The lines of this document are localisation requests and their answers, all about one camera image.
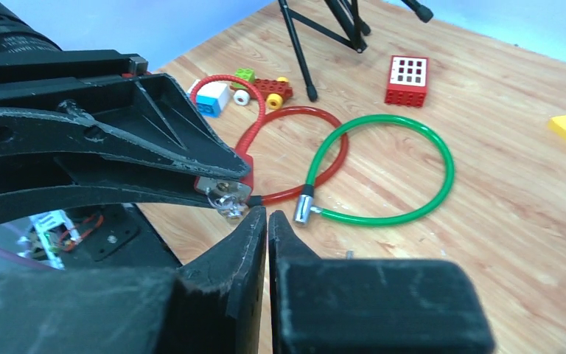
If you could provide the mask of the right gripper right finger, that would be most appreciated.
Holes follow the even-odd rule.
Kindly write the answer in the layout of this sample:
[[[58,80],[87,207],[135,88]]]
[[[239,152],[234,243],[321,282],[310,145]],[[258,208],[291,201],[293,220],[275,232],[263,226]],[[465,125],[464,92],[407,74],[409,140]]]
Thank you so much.
[[[446,260],[323,259],[268,221],[275,353],[493,353],[475,287]]]

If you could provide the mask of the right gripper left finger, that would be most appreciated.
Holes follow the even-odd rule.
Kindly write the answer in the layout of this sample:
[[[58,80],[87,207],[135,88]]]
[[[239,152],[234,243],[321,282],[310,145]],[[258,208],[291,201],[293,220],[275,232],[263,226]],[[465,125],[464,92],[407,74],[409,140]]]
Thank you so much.
[[[0,273],[0,353],[256,353],[267,215],[180,267]]]

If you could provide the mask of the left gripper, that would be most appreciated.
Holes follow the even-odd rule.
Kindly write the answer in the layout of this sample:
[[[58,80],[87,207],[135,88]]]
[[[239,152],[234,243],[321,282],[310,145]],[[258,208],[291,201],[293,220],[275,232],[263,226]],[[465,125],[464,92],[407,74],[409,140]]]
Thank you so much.
[[[248,174],[248,164],[178,83],[145,75],[148,66],[142,56],[114,49],[0,52],[0,157],[82,153],[114,160],[1,164],[0,224],[102,204],[207,207],[188,174],[230,180]],[[132,78],[104,77],[111,75]],[[101,78],[75,79],[88,77]]]

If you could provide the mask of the green cable lock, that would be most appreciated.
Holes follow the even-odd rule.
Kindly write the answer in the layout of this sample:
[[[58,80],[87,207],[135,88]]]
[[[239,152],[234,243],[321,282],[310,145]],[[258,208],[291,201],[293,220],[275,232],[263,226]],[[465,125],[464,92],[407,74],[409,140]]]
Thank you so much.
[[[349,162],[317,205],[318,174],[335,143],[352,137]],[[368,228],[393,227],[423,219],[442,205],[456,180],[455,159],[433,129],[393,114],[370,114],[336,127],[319,145],[307,169],[292,221],[310,218]]]

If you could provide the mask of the silver keys of wire lock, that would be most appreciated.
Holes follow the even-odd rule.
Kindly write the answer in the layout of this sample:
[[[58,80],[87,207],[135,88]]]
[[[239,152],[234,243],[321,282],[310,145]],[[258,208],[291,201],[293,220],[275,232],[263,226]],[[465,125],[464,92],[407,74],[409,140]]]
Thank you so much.
[[[237,195],[222,193],[217,189],[207,189],[209,204],[229,223],[240,222],[248,210],[245,203],[240,202]]]

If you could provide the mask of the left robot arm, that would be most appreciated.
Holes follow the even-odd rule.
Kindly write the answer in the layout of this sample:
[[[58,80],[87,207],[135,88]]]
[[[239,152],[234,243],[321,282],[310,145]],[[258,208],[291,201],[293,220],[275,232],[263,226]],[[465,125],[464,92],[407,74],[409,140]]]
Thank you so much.
[[[248,163],[136,54],[64,51],[0,2],[0,224],[56,209],[207,207]]]

